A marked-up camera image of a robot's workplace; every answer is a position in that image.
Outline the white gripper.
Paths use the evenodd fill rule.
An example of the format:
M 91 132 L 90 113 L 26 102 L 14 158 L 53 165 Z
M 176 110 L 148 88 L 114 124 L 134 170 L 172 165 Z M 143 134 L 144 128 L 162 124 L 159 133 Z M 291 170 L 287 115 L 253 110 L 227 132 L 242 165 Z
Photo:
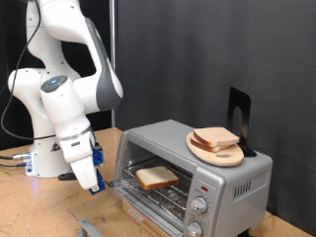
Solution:
M 91 189 L 92 192 L 97 192 L 98 186 L 97 172 L 91 156 L 76 160 L 70 163 L 71 168 L 84 190 Z

